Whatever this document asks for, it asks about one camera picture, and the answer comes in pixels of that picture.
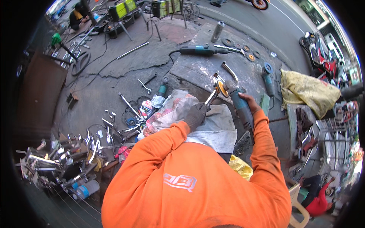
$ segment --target plastic chair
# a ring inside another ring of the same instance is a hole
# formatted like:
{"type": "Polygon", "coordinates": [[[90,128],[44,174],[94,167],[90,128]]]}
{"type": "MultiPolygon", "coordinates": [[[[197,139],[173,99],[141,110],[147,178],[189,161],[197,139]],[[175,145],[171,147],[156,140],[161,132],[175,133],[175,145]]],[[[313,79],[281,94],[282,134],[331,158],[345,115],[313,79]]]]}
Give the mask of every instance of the plastic chair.
{"type": "Polygon", "coordinates": [[[298,194],[299,194],[299,190],[300,190],[300,185],[296,181],[294,181],[292,179],[289,179],[287,177],[285,177],[285,181],[293,185],[289,189],[289,194],[290,194],[290,198],[291,198],[291,201],[292,201],[292,206],[296,207],[301,212],[301,214],[304,216],[303,221],[300,223],[300,222],[298,222],[298,220],[296,218],[294,218],[293,215],[291,215],[289,224],[292,225],[295,228],[303,228],[309,222],[310,215],[309,215],[309,212],[298,201],[298,194]]]}

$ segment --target red motorcycle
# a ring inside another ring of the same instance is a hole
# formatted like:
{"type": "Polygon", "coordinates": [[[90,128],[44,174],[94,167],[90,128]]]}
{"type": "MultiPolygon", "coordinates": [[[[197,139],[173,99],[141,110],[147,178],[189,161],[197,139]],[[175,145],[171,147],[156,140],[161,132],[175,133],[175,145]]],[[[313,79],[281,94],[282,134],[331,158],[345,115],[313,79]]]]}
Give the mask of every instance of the red motorcycle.
{"type": "Polygon", "coordinates": [[[309,55],[313,68],[311,76],[321,80],[327,79],[338,88],[346,87],[344,62],[332,58],[318,33],[306,32],[306,35],[299,39],[299,44],[309,55]]]}

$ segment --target work glove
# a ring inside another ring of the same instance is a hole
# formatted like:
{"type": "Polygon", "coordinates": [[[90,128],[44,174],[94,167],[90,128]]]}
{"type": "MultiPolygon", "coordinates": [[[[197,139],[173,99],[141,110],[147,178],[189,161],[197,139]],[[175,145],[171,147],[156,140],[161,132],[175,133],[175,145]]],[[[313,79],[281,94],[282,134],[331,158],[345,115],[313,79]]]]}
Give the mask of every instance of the work glove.
{"type": "Polygon", "coordinates": [[[195,131],[196,128],[204,122],[205,115],[209,110],[209,106],[205,105],[203,102],[193,105],[190,108],[186,118],[183,120],[190,127],[190,132],[195,131]]]}

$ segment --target spray can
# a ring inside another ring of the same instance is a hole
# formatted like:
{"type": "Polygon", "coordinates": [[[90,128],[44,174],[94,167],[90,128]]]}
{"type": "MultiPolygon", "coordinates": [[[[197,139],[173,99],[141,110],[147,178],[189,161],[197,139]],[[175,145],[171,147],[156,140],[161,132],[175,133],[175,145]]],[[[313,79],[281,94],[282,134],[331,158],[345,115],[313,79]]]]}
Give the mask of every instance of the spray can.
{"type": "Polygon", "coordinates": [[[211,38],[211,42],[213,42],[213,43],[217,42],[217,40],[225,26],[226,25],[222,20],[217,23],[217,26],[215,27],[215,30],[214,30],[212,38],[211,38]]]}

